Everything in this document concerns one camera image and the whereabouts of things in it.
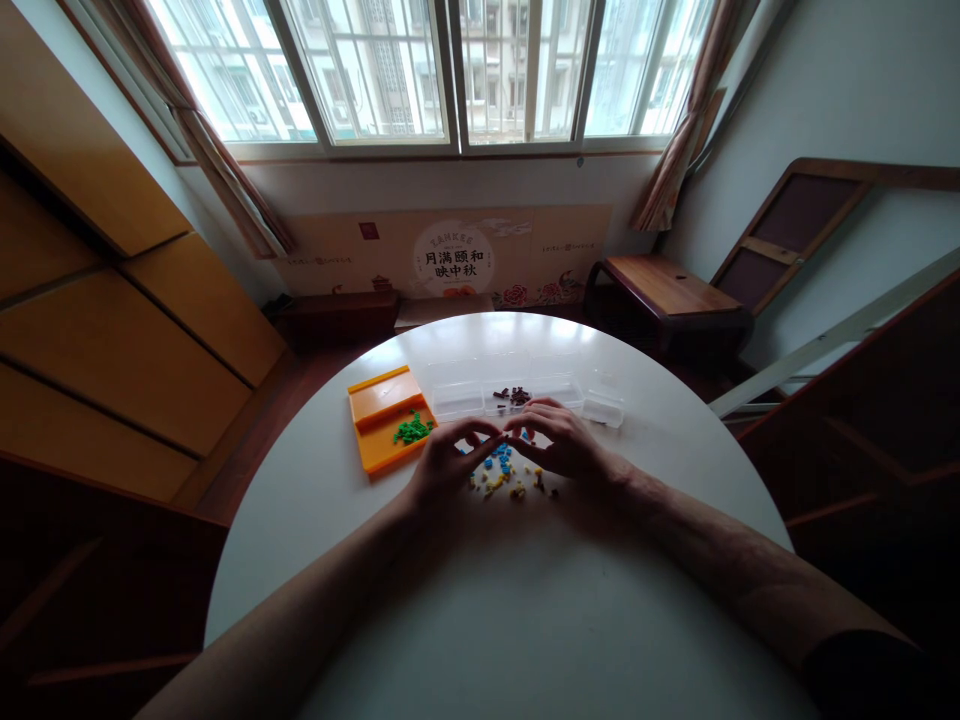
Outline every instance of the green pieces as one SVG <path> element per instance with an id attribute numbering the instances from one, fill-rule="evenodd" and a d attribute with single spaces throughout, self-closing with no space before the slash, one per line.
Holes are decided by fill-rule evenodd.
<path id="1" fill-rule="evenodd" d="M 396 435 L 393 436 L 394 443 L 397 440 L 403 440 L 404 445 L 409 445 L 417 440 L 422 440 L 433 430 L 433 420 L 428 420 L 427 424 L 424 425 L 420 422 L 420 413 L 414 410 L 410 412 L 413 413 L 413 422 L 400 423 Z"/>

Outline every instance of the hand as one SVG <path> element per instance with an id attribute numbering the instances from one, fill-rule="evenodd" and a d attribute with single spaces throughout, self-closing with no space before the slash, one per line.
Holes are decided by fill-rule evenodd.
<path id="1" fill-rule="evenodd" d="M 477 433 L 489 437 L 481 441 Z M 456 443 L 466 440 L 473 450 L 464 455 Z M 467 484 L 470 473 L 503 443 L 503 433 L 491 422 L 466 418 L 439 425 L 430 433 L 410 483 L 404 489 L 417 507 L 453 496 Z"/>
<path id="2" fill-rule="evenodd" d="M 526 430 L 530 441 L 521 437 Z M 525 457 L 546 470 L 575 480 L 625 479 L 633 467 L 616 453 L 605 450 L 590 435 L 583 421 L 553 398 L 534 398 L 523 412 L 507 420 L 503 431 L 506 441 Z M 544 435 L 551 445 L 536 442 L 537 433 Z"/>

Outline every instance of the wooden wardrobe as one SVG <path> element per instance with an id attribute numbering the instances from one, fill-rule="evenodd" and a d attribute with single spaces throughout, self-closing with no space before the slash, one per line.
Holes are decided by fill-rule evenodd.
<path id="1" fill-rule="evenodd" d="M 190 509 L 286 346 L 6 2 L 0 63 L 0 453 Z"/>

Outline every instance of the poster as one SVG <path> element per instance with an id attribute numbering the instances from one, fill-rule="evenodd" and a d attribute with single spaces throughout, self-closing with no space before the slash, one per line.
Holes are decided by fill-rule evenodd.
<path id="1" fill-rule="evenodd" d="M 294 296 L 399 290 L 489 293 L 497 308 L 577 303 L 600 259 L 610 205 L 285 218 L 298 249 L 273 261 Z"/>

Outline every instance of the window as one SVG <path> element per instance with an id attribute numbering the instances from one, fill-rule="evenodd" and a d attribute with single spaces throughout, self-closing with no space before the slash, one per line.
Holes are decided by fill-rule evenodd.
<path id="1" fill-rule="evenodd" d="M 70 2 L 156 110 L 96 0 Z M 660 149 L 715 2 L 147 0 L 240 159 Z"/>
<path id="2" fill-rule="evenodd" d="M 484 86 L 484 75 L 486 70 L 483 67 L 473 67 L 473 81 L 470 83 L 470 87 L 473 90 L 471 97 L 473 97 L 475 102 L 483 101 L 483 86 Z"/>
<path id="3" fill-rule="evenodd" d="M 708 0 L 607 3 L 586 137 L 674 131 L 712 7 Z"/>
<path id="4" fill-rule="evenodd" d="M 567 85 L 567 69 L 557 68 L 553 71 L 553 87 L 550 88 L 550 94 L 553 97 L 554 107 L 563 107 L 563 91 Z"/>
<path id="5" fill-rule="evenodd" d="M 288 103 L 302 102 L 300 91 L 297 90 L 297 84 L 293 81 L 293 75 L 290 74 L 290 68 L 286 65 L 276 64 L 273 66 L 273 74 L 277 76 L 277 83 L 280 85 L 283 97 Z"/>

